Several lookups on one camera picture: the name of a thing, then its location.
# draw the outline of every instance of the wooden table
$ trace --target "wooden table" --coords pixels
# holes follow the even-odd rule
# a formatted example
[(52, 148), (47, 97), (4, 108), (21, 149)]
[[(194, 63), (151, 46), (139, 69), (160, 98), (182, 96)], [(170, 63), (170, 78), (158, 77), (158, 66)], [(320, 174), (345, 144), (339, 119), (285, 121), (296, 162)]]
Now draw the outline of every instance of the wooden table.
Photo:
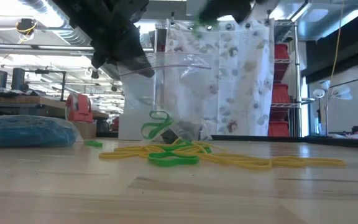
[(347, 167), (245, 170), (201, 161), (161, 168), (102, 149), (0, 149), (0, 223), (358, 223), (358, 149), (213, 142), (251, 156), (344, 159)]
[[(0, 111), (30, 114), (38, 116), (65, 116), (65, 103), (42, 96), (0, 97)], [(108, 119), (109, 115), (100, 111), (92, 111), (94, 119)]]

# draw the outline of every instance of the patterned curtain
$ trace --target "patterned curtain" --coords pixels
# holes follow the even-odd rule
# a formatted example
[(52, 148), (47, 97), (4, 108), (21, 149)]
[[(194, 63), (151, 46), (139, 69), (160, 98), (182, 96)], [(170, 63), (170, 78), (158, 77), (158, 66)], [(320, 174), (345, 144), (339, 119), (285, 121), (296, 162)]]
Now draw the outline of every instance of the patterned curtain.
[[(166, 52), (208, 54), (212, 70), (200, 70), (200, 88), (207, 88), (210, 97), (202, 107), (203, 119), (211, 134), (267, 136), (272, 102), (274, 65), (274, 20), (219, 22), (208, 30), (196, 32), (188, 24), (168, 23)], [(170, 78), (165, 75), (164, 85)], [(181, 91), (164, 86), (165, 101)], [(186, 108), (186, 98), (175, 100)]]

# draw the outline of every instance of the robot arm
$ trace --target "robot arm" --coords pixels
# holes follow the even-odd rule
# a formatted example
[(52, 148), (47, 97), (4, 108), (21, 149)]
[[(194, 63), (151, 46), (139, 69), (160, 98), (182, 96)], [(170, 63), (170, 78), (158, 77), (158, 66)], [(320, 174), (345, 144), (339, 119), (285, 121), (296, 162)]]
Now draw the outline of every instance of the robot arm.
[[(139, 21), (149, 0), (52, 0), (70, 18), (70, 25), (80, 27), (91, 39), (95, 49), (92, 65), (120, 62), (129, 70), (150, 68), (140, 44)], [(251, 12), (251, 2), (266, 0), (210, 0), (198, 16), (201, 23), (214, 22), (225, 15), (233, 15), (242, 22)], [(141, 73), (152, 77), (154, 71)]]

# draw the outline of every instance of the red bin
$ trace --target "red bin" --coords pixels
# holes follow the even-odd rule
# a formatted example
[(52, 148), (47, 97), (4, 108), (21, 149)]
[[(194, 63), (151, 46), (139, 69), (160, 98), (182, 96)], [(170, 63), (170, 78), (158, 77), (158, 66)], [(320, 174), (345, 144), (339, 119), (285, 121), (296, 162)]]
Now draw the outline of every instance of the red bin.
[(273, 84), (272, 93), (272, 108), (270, 109), (271, 121), (282, 121), (288, 114), (288, 107), (277, 107), (277, 103), (291, 103), (290, 95), (288, 94), (288, 85), (275, 83)]
[(276, 44), (274, 48), (274, 82), (280, 83), (285, 75), (285, 72), (290, 65), (288, 62), (277, 62), (277, 60), (289, 60), (288, 46), (286, 44)]
[(269, 137), (290, 137), (288, 122), (286, 121), (269, 121), (268, 123)]

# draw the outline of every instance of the blue cloth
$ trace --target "blue cloth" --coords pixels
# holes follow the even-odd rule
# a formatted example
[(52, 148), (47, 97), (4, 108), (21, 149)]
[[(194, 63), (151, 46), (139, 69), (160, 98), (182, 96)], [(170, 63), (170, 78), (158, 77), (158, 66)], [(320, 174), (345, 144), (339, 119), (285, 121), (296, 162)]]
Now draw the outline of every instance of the blue cloth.
[(75, 126), (63, 119), (0, 116), (0, 147), (68, 147), (77, 137)]

